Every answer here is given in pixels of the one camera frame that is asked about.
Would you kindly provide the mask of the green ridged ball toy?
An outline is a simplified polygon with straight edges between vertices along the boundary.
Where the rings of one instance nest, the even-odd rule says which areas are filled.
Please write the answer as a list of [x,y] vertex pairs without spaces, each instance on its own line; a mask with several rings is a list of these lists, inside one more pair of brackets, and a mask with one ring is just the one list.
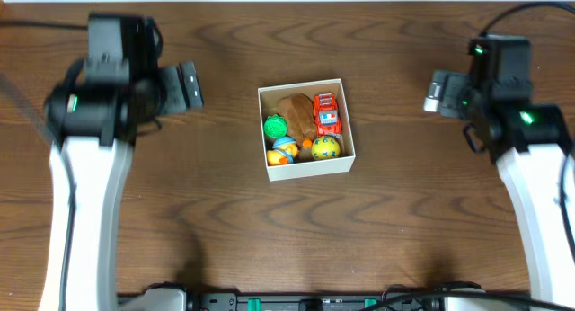
[[263,130],[269,138],[282,138],[288,133],[288,124],[284,117],[274,114],[265,120]]

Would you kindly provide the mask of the brown plush toy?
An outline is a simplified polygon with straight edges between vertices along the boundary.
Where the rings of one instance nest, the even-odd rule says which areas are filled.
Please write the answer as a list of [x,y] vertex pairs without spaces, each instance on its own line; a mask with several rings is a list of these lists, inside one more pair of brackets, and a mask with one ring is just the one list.
[[292,93],[279,101],[277,111],[287,123],[287,134],[300,147],[311,147],[316,138],[314,109],[311,100],[302,93]]

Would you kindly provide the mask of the yellow blue duck toy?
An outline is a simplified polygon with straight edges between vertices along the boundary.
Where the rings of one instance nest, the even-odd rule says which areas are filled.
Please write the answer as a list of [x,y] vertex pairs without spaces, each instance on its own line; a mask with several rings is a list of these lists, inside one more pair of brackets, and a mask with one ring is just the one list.
[[278,138],[266,153],[267,163],[270,166],[293,164],[298,154],[299,148],[292,137]]

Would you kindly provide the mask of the red toy fire truck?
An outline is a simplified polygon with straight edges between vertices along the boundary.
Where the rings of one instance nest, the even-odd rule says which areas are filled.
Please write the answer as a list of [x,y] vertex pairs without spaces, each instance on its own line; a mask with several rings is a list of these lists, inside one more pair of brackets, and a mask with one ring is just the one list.
[[318,136],[336,136],[341,133],[341,117],[334,93],[320,93],[314,97],[314,123]]

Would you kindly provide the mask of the white cardboard box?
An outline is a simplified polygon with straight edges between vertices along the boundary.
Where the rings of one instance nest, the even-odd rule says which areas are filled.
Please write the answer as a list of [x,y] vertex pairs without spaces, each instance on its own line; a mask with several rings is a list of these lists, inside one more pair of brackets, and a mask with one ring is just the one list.
[[269,166],[267,157],[264,157],[264,164],[269,180],[283,181],[310,176],[318,176],[331,173],[349,172],[356,158],[354,139],[349,121],[349,111],[347,99],[344,92],[343,83],[340,79],[320,80],[313,82],[283,84],[276,86],[261,87],[258,89],[258,100],[260,109],[261,140],[263,154],[271,149],[271,139],[264,135],[264,120],[275,111],[278,102],[292,93],[303,93],[309,98],[319,93],[332,92],[335,94],[339,105],[339,113],[342,114],[342,136],[339,139],[341,145],[341,155],[337,158],[315,161],[310,155],[305,155],[301,162],[281,166]]

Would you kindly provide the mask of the yellow ball with blue letters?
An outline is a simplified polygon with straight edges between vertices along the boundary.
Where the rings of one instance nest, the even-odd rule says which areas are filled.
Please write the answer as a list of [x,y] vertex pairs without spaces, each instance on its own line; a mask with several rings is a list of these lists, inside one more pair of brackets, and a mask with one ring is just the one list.
[[341,146],[333,136],[320,136],[313,141],[311,152],[314,160],[328,160],[340,156]]

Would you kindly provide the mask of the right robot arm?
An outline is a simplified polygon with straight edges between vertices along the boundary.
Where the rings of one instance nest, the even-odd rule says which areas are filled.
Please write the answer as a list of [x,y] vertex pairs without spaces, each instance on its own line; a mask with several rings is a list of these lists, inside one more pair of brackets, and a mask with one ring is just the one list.
[[434,72],[424,111],[465,121],[512,201],[533,309],[574,308],[574,143],[561,110],[534,104],[531,43],[486,32],[469,43],[468,73]]

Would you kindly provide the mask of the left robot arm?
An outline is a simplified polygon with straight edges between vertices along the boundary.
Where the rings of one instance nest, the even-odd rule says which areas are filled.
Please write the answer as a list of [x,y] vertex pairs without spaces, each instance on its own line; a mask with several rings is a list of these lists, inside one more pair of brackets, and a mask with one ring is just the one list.
[[47,98],[53,212],[43,310],[188,310],[187,290],[159,284],[133,298],[115,289],[122,194],[139,127],[202,107],[192,62],[160,67],[149,17],[93,13],[88,55]]

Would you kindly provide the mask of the black rail with green clips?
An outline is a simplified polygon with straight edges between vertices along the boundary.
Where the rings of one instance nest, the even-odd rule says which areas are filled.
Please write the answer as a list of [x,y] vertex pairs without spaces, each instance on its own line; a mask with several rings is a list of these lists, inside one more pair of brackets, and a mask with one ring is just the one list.
[[[139,294],[119,294],[120,310],[186,311],[353,311],[418,290],[393,285],[378,292],[243,293],[239,290],[193,291],[177,283],[149,286]],[[411,298],[387,307],[393,311],[528,310],[525,305],[487,299]]]

